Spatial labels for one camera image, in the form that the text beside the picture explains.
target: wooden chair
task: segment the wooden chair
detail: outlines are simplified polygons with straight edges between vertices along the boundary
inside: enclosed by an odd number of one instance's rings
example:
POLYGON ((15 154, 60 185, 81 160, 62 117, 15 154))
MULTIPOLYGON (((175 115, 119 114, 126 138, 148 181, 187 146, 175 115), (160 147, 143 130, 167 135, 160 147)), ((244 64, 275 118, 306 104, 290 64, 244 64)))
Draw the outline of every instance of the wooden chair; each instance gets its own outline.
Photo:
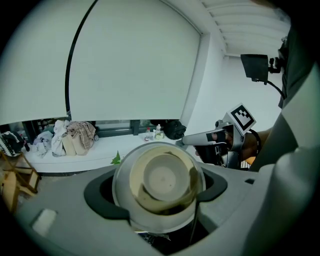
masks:
POLYGON ((19 184, 26 187, 33 193, 37 193, 38 182, 41 176, 37 173, 36 169, 26 159, 25 154, 20 152, 18 156, 8 156, 0 151, 0 156, 3 157, 5 164, 8 168, 3 168, 4 171, 14 172, 19 184), (29 167, 17 167, 19 160, 24 159, 29 167))
POLYGON ((3 180, 0 182, 1 197, 10 213, 15 213, 18 204, 18 195, 20 191, 34 196, 27 187, 22 186, 17 180, 17 174, 13 171, 6 171, 3 180))

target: towel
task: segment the towel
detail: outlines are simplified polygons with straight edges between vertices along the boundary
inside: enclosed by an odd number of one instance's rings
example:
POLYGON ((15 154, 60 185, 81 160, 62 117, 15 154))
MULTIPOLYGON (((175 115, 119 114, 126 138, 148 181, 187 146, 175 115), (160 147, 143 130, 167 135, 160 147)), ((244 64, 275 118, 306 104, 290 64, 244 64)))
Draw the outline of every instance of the towel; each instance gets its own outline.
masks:
POLYGON ((72 137, 74 137, 76 133, 79 133, 83 148, 88 150, 93 145, 96 128, 89 122, 72 121, 67 127, 67 132, 72 137))

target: window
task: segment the window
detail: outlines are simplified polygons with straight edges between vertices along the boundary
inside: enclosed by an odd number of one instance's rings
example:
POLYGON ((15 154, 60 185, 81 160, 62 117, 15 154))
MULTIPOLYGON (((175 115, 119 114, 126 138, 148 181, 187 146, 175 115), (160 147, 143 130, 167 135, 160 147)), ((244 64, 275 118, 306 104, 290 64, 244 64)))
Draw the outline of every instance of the window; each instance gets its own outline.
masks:
POLYGON ((106 120, 93 121, 92 124, 97 129, 99 137, 113 137, 121 135, 138 135, 146 132, 147 127, 155 129, 149 119, 142 120, 106 120))
MULTIPOLYGON (((43 131, 53 130, 55 122, 57 120, 65 120, 66 117, 62 118, 50 118, 50 119, 39 119, 23 122, 15 122, 0 126, 0 131, 14 131, 22 135, 26 141, 33 144, 35 138, 43 131)), ((149 119, 141 120, 103 120, 103 121, 90 121, 96 128, 96 134, 103 137, 113 137, 121 135, 138 135, 145 133, 147 127, 152 131, 156 128, 149 119)))

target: bowl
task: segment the bowl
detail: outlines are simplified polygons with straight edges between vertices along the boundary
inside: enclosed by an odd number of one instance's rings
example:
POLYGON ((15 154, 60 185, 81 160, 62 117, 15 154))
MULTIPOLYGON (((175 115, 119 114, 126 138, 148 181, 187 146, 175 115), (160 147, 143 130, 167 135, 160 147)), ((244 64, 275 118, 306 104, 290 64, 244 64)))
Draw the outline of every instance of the bowl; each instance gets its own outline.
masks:
POLYGON ((114 203, 130 213, 132 227, 169 233, 190 223, 196 196, 206 189, 193 157, 175 145, 149 142, 121 161, 112 180, 114 203))

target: pile of clothes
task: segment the pile of clothes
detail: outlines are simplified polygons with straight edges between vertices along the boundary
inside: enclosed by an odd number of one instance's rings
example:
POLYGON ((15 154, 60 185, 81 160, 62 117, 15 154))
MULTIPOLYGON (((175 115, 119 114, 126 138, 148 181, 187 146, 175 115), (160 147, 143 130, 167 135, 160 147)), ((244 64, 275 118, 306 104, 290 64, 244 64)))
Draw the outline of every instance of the pile of clothes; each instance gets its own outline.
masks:
POLYGON ((39 157, 43 158, 50 149, 54 157, 84 156, 93 146, 94 140, 99 139, 96 135, 96 128, 85 121, 57 120, 53 133, 48 130, 44 131, 34 140, 33 151, 39 157))

